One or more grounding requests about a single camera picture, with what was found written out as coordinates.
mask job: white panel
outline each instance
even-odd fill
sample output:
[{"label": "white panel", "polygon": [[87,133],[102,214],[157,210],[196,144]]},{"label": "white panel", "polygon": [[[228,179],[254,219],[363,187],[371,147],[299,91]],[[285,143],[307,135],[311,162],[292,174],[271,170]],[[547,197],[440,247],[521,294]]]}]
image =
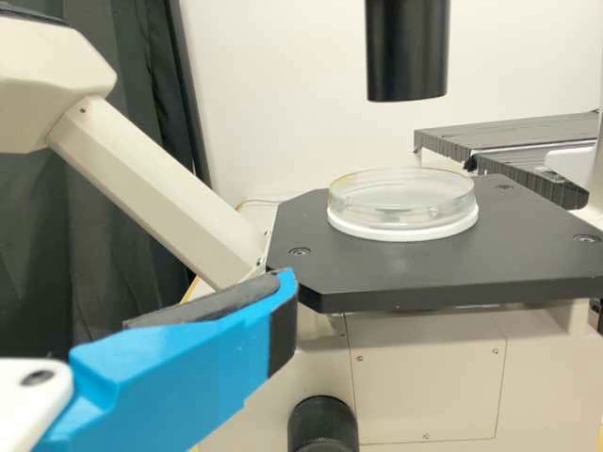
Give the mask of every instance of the white panel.
[{"label": "white panel", "polygon": [[452,0],[448,95],[366,100],[363,0],[181,0],[228,202],[399,165],[416,128],[598,106],[599,0]]},{"label": "white panel", "polygon": [[[39,384],[22,381],[37,372],[51,378]],[[30,450],[69,403],[73,376],[69,366],[55,360],[0,359],[0,450]]]},{"label": "white panel", "polygon": [[505,340],[488,315],[347,315],[361,444],[495,436]]}]

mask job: petri dish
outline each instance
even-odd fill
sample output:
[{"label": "petri dish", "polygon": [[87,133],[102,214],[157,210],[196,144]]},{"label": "petri dish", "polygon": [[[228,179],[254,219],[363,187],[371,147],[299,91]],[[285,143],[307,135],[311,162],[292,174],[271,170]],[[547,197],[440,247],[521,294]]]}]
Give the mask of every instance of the petri dish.
[{"label": "petri dish", "polygon": [[389,242],[434,240],[471,228],[479,216],[473,180],[433,168],[368,169],[329,187],[327,217],[342,233]]}]

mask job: black knob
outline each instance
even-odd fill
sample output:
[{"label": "black knob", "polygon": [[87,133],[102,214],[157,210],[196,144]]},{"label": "black knob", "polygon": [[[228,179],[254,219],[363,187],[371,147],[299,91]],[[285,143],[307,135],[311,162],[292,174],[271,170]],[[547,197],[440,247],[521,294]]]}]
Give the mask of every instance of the black knob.
[{"label": "black knob", "polygon": [[305,399],[289,416],[288,452],[358,452],[358,424],[350,407],[325,395]]}]

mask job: beige microscope arm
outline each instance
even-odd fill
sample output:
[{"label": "beige microscope arm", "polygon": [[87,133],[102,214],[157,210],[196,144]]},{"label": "beige microscope arm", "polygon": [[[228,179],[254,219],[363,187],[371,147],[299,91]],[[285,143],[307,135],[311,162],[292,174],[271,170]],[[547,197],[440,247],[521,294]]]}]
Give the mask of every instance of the beige microscope arm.
[{"label": "beige microscope arm", "polygon": [[0,17],[0,153],[54,149],[215,289],[261,271],[264,235],[105,101],[115,81],[77,31]]}]

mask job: blue clamp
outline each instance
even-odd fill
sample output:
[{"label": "blue clamp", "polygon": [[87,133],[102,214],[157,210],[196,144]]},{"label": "blue clamp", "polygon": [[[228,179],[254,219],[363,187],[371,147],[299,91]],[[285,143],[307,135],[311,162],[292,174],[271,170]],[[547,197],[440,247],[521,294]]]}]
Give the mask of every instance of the blue clamp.
[{"label": "blue clamp", "polygon": [[253,281],[73,348],[73,398],[34,450],[182,452],[227,421],[295,351],[293,271]]}]

